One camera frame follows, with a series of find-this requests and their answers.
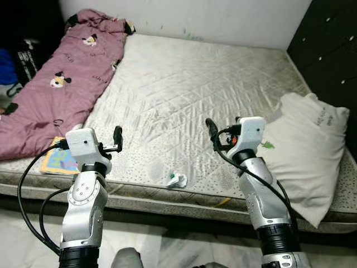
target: pink blanket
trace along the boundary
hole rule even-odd
[[[12,113],[1,115],[2,160],[37,155],[84,123],[123,57],[125,20],[85,9],[69,22],[52,58],[13,100]]]

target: white quilted mattress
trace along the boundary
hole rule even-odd
[[[235,116],[268,118],[288,92],[308,89],[283,51],[135,34],[85,126],[103,144],[113,142],[116,125],[123,127],[123,151],[112,154],[110,181],[159,190],[177,171],[188,178],[186,192],[243,198],[235,168],[212,150],[205,119],[220,128]],[[2,162],[0,171],[9,178],[28,162]],[[351,163],[344,157],[335,211],[357,211],[348,192],[356,174]]]

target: tiled floor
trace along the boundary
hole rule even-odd
[[[37,222],[36,215],[31,219]],[[45,221],[49,235],[58,243],[61,218],[46,217]],[[313,267],[357,267],[356,250],[302,246]],[[104,223],[99,267],[110,267],[116,252],[123,247],[135,247],[145,268],[191,268],[213,261],[229,268],[260,267],[261,252],[256,240],[120,222]],[[58,257],[27,230],[19,213],[0,210],[0,267],[58,267]]]

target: mouse cartoon print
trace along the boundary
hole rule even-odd
[[[55,74],[55,77],[51,80],[51,87],[53,88],[62,88],[64,84],[66,83],[71,83],[72,79],[69,77],[64,77],[63,71],[60,71]]]
[[[88,38],[82,38],[83,43],[88,45],[88,46],[95,46],[97,44],[97,35],[93,34],[89,36]]]

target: colorful book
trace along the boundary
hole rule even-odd
[[[51,145],[56,144],[63,137],[55,137]],[[74,175],[79,173],[76,160],[71,155],[70,150],[60,148],[49,151],[40,167],[40,172],[46,174]]]

